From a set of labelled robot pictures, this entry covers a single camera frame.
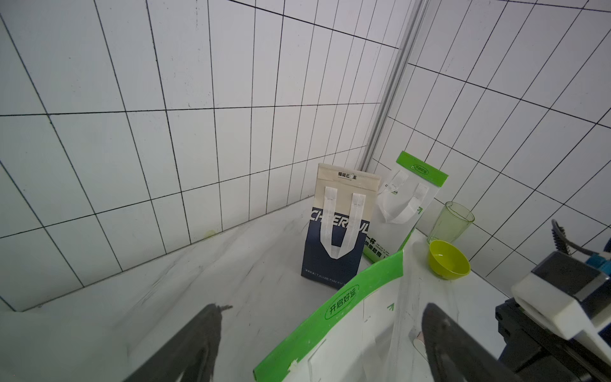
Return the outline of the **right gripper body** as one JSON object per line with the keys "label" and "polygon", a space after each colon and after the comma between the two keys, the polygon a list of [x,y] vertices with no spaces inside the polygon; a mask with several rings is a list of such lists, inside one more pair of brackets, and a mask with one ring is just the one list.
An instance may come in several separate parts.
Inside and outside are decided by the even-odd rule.
{"label": "right gripper body", "polygon": [[575,340],[534,322],[515,299],[496,307],[505,347],[499,362],[523,381],[609,381],[610,365]]}

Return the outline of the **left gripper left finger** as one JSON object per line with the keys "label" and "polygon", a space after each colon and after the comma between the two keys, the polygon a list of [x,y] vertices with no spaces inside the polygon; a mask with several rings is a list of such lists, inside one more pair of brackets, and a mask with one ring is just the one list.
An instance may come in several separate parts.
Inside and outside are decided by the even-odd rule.
{"label": "left gripper left finger", "polygon": [[221,343],[222,313],[231,305],[208,304],[128,381],[211,381]]}

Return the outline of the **green white bag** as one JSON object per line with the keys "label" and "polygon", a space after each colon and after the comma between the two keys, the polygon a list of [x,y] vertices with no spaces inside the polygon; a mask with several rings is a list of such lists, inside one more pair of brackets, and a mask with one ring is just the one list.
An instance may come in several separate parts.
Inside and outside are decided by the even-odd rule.
{"label": "green white bag", "polygon": [[376,263],[401,251],[447,178],[441,170],[401,152],[378,190],[364,256]]}
{"label": "green white bag", "polygon": [[426,260],[399,252],[366,268],[254,369],[257,381],[431,381],[413,344],[432,302],[450,316],[458,301]]}

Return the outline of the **lime green bowl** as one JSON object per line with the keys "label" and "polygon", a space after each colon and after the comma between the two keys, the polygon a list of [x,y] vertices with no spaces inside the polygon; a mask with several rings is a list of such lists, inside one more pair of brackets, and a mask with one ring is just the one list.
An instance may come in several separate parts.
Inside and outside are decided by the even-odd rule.
{"label": "lime green bowl", "polygon": [[466,256],[443,240],[432,240],[429,243],[427,262],[432,272],[445,280],[456,280],[471,272]]}

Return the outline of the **clear green plastic cup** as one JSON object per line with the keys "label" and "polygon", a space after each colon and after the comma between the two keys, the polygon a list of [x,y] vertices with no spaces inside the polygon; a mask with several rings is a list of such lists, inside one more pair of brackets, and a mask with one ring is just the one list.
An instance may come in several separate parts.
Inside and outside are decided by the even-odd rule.
{"label": "clear green plastic cup", "polygon": [[453,243],[474,221],[475,216],[470,209],[457,202],[446,202],[427,237],[427,242],[442,240]]}

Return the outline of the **navy blue beige bag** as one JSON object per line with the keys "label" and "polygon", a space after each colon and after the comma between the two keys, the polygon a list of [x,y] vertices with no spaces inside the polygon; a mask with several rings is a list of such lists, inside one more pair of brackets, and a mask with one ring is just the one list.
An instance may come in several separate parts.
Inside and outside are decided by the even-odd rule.
{"label": "navy blue beige bag", "polygon": [[381,178],[319,164],[302,277],[341,289],[358,273]]}

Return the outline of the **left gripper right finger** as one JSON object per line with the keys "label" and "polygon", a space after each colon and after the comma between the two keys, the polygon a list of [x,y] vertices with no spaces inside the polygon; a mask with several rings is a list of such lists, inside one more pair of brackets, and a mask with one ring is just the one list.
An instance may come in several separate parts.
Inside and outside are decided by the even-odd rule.
{"label": "left gripper right finger", "polygon": [[520,380],[434,303],[423,311],[422,332],[435,381]]}

